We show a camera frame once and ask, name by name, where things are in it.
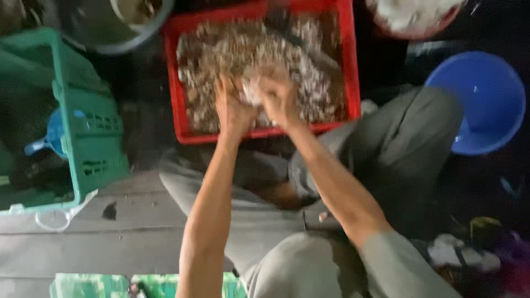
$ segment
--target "red plastic crate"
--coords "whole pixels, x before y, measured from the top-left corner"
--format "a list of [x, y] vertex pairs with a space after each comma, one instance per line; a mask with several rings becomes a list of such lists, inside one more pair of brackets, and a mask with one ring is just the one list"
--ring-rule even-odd
[[[171, 17], [163, 28], [167, 57], [167, 70], [171, 89], [171, 105], [175, 134], [182, 144], [200, 144], [217, 141], [217, 135], [195, 135], [189, 127], [186, 116], [186, 93], [179, 81], [176, 47], [182, 33], [194, 31], [198, 24], [205, 21], [228, 22], [233, 19], [262, 19], [267, 12], [268, 1], [252, 1], [247, 4], [193, 14], [180, 14]], [[342, 72], [346, 88], [347, 119], [360, 116], [359, 75], [357, 72], [357, 53], [355, 46], [354, 13], [352, 0], [292, 0], [293, 14], [301, 12], [336, 11], [339, 14], [340, 44], [342, 46]], [[311, 124], [313, 132], [324, 132], [340, 126], [343, 122], [324, 122]], [[279, 127], [256, 128], [247, 137], [263, 138], [284, 134]]]

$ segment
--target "forearm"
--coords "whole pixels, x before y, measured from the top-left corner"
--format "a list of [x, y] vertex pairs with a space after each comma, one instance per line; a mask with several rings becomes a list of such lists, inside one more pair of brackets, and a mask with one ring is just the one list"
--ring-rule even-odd
[[231, 219], [237, 144], [227, 138], [219, 138], [186, 222], [180, 254], [182, 283], [179, 285], [183, 287], [179, 286], [178, 297], [220, 294], [224, 248]]
[[361, 247], [369, 236], [390, 226], [374, 197], [299, 121], [287, 129], [304, 158], [324, 204]]

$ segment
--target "sleeve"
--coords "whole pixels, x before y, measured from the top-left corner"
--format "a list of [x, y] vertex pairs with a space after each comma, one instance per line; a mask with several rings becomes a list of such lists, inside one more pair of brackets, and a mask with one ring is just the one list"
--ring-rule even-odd
[[402, 235], [373, 235], [360, 250], [373, 298], [461, 297]]

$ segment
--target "green plastic crate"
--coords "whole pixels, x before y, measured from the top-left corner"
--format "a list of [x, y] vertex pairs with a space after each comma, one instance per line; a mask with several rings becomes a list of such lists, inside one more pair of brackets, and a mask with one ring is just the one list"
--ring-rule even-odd
[[[0, 114], [2, 131], [20, 137], [19, 143], [29, 138], [36, 141], [33, 135], [44, 137], [51, 112], [60, 108], [65, 132], [61, 141], [68, 155], [64, 167], [69, 168], [60, 195], [41, 187], [12, 187], [3, 175], [0, 215], [70, 209], [88, 193], [128, 174], [128, 161], [121, 150], [123, 125], [108, 85], [55, 30], [40, 28], [0, 39], [0, 77], [0, 110], [11, 119], [2, 119]], [[31, 121], [21, 127], [15, 124], [20, 119]], [[9, 147], [9, 142], [2, 141]], [[3, 148], [0, 154], [0, 168], [11, 167], [4, 173], [18, 166], [13, 159], [23, 158], [20, 150], [12, 148], [10, 152]]]

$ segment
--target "hand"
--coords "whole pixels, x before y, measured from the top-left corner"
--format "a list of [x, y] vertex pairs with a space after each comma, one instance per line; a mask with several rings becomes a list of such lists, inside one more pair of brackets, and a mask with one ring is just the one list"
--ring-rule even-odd
[[287, 70], [285, 72], [286, 75], [280, 76], [281, 78], [260, 76], [256, 82], [256, 89], [269, 120], [274, 120], [287, 130], [301, 120], [296, 104], [296, 88]]
[[239, 145], [249, 131], [252, 120], [258, 115], [258, 110], [241, 104], [234, 85], [225, 74], [221, 74], [220, 80], [215, 81], [215, 89], [215, 106], [220, 124], [219, 139]]

